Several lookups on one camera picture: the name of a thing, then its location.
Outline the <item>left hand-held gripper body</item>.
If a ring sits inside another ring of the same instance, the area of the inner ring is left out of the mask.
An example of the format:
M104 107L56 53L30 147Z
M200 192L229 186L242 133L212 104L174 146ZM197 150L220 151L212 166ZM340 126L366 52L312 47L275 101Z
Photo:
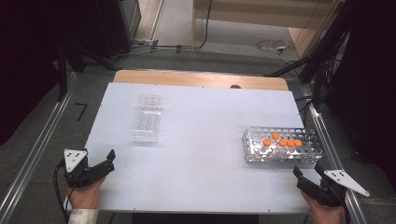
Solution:
M69 187L84 188L94 183L87 149L64 150L64 177Z

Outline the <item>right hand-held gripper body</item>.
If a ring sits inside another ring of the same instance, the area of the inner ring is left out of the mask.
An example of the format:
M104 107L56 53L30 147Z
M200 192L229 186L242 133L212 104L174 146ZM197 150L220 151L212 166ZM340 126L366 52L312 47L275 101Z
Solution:
M325 170L326 182L313 187L307 194L321 205L329 207L342 206L348 189L369 197L370 193L344 170Z

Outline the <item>metal tube rack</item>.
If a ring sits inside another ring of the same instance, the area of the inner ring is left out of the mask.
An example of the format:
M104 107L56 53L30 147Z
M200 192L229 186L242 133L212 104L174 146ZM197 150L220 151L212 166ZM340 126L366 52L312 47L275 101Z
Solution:
M278 132L278 140L272 138L272 133ZM271 140L271 150L266 152L263 149L262 141L268 138ZM301 153L288 153L288 146L284 154L279 153L279 141L301 140ZM322 149L317 133L306 128L280 128L280 127L246 127L242 135L243 148L246 162L307 162L315 163L321 159L325 153Z

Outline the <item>clear acrylic tube rack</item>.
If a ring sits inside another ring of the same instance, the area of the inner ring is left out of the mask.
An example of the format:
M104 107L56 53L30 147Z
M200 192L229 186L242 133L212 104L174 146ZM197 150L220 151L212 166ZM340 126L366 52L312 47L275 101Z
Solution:
M162 115L160 95L140 94L131 129L135 142L156 143Z

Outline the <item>person's left hand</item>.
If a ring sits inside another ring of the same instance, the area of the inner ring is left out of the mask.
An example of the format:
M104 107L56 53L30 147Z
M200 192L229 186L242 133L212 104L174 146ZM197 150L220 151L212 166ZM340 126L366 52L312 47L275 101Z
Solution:
M73 209L96 209L100 188L106 179L103 177L84 188L68 188L67 196Z

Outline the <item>person's right hand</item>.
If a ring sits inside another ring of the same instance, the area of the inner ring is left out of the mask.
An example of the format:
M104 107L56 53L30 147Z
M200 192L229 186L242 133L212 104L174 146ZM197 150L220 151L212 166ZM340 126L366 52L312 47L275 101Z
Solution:
M342 206L329 207L319 204L309 195L301 192L304 200L310 207L310 215L314 224L343 224L346 216Z

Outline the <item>dark cabinet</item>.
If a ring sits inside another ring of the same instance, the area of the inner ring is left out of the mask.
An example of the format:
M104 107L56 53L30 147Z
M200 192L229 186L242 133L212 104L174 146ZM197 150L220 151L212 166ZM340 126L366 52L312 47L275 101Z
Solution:
M129 51L141 21L138 0L96 0L105 34L105 56Z

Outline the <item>light wooden desk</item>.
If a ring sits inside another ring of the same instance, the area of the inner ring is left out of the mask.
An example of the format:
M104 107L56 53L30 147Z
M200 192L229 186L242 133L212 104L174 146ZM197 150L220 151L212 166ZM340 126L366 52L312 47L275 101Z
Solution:
M342 9L344 0L193 0L191 45L196 21L229 21L287 27L300 58L308 55Z

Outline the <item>aluminium rail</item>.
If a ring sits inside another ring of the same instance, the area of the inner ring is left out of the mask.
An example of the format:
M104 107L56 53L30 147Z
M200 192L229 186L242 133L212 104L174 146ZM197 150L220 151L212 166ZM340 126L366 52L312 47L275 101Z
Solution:
M331 167L332 170L343 170L344 166L334 148L321 113L318 112L313 105L310 105L307 114L312 117L319 138L324 146L328 166ZM346 191L346 207L350 214L350 224L368 224L367 218L361 209L359 199L352 189Z
M34 144L27 149L28 155L23 161L21 169L16 174L15 178L9 185L4 199L0 205L0 224L7 224L14 212L22 194L24 193L28 182L33 175L35 168L38 165L50 138L58 125L58 122L67 107L71 94L74 91L78 74L72 72L67 79L66 84L69 89L66 91L62 99L51 108L50 114L45 121L45 125L40 129L40 134L37 136Z

